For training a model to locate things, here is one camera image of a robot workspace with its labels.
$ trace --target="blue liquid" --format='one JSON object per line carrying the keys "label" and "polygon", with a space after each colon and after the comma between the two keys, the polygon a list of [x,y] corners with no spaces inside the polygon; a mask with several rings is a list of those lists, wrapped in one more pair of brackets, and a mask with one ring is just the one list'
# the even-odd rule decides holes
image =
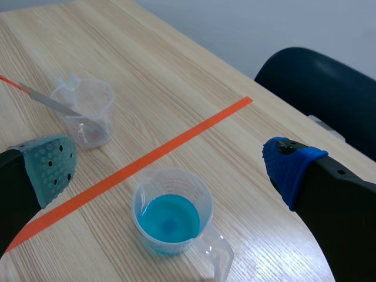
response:
{"label": "blue liquid", "polygon": [[200,218],[194,205],[178,195],[162,195],[152,200],[138,218],[142,229],[153,238],[177,243],[199,234]]}

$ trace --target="empty measuring cup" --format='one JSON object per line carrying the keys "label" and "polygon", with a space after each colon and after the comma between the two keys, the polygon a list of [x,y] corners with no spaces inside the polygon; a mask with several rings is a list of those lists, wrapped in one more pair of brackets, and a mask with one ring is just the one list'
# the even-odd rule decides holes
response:
{"label": "empty measuring cup", "polygon": [[132,198],[133,221],[145,245],[178,254],[194,245],[214,265],[215,281],[225,281],[234,253],[213,227],[213,200],[205,184],[182,169],[144,170]]}
{"label": "empty measuring cup", "polygon": [[113,134],[113,90],[106,82],[95,78],[69,75],[69,81],[57,78],[51,99],[67,106],[78,115],[55,112],[64,123],[69,136],[83,147],[106,143]]}

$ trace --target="measuring cup with blue liquid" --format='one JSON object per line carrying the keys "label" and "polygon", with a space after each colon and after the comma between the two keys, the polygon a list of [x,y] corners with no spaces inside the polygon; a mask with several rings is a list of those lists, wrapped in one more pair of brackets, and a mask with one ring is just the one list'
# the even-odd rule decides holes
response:
{"label": "measuring cup with blue liquid", "polygon": [[213,227],[213,199],[205,184],[183,169],[144,170],[132,199],[133,221],[145,245],[160,254],[179,254],[196,246],[223,282],[234,253]]}

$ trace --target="white wall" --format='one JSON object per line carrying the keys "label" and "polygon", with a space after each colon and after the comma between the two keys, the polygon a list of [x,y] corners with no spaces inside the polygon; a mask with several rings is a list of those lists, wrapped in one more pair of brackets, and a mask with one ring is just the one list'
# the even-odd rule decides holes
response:
{"label": "white wall", "polygon": [[376,78],[376,0],[135,0],[254,78],[302,46]]}

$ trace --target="cup handle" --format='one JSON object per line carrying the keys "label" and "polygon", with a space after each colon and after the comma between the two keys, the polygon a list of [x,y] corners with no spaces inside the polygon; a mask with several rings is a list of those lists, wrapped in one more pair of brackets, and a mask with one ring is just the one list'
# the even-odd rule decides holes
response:
{"label": "cup handle", "polygon": [[203,233],[193,241],[193,245],[213,263],[215,282],[225,282],[234,260],[234,252],[229,242],[209,223]]}

